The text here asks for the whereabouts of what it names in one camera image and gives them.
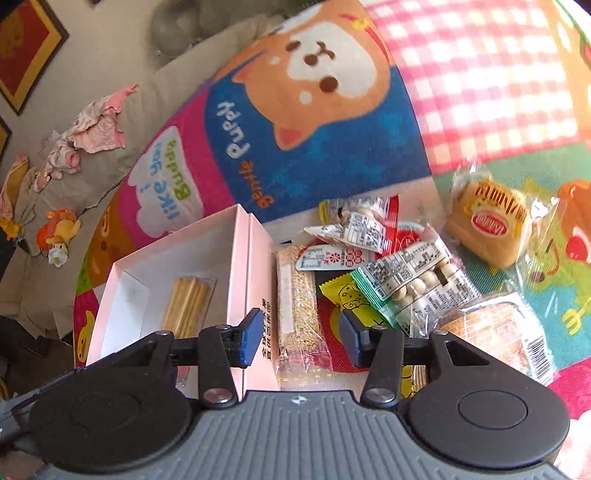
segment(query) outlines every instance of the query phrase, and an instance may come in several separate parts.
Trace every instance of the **pink box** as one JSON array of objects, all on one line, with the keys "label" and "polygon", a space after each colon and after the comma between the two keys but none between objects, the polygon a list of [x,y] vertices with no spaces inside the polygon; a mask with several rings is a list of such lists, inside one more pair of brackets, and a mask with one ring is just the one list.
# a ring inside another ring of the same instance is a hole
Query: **pink box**
[{"label": "pink box", "polygon": [[[87,363],[160,330],[174,280],[184,275],[215,278],[202,325],[238,325],[265,303],[265,333],[248,369],[233,368],[240,398],[246,390],[277,390],[277,292],[273,241],[253,214],[234,205],[171,233],[113,265],[96,317]],[[187,397],[197,397],[192,367]]]}]

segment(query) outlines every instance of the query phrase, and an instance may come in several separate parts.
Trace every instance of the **red oval logo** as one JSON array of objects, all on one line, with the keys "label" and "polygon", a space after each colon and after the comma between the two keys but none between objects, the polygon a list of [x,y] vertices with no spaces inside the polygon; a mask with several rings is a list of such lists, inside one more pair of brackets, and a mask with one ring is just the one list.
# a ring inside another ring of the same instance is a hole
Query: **red oval logo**
[{"label": "red oval logo", "polygon": [[480,210],[472,215],[472,226],[489,236],[504,236],[509,231],[506,220],[494,212]]}]

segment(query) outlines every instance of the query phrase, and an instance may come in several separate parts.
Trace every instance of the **wall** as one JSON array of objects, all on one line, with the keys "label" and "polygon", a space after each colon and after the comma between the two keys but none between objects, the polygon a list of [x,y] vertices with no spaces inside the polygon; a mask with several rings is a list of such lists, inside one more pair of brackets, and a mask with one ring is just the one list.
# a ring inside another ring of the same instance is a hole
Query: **wall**
[{"label": "wall", "polygon": [[63,132],[93,100],[141,83],[162,65],[149,42],[151,14],[160,0],[48,0],[70,38],[53,58],[20,116],[0,97],[0,116],[12,129],[0,181],[20,152],[37,153],[52,129]]}]

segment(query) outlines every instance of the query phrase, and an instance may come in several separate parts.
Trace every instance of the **cartoon fork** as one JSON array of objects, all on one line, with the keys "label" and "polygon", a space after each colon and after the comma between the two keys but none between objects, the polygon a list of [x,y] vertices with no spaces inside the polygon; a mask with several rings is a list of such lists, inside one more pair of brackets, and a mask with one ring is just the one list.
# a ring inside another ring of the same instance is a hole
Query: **cartoon fork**
[{"label": "cartoon fork", "polygon": [[562,315],[562,321],[565,323],[565,327],[569,330],[569,335],[574,335],[581,329],[581,320],[583,315],[591,313],[591,297],[587,299],[583,308],[578,312],[575,309],[568,309]]}]

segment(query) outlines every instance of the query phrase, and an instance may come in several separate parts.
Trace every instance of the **checkered fabric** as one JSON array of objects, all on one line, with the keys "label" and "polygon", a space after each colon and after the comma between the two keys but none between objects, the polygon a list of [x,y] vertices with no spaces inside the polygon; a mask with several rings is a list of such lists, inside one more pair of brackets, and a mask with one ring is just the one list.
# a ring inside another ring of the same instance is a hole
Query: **checkered fabric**
[{"label": "checkered fabric", "polygon": [[433,174],[577,140],[564,70],[535,2],[366,8],[400,69]]}]

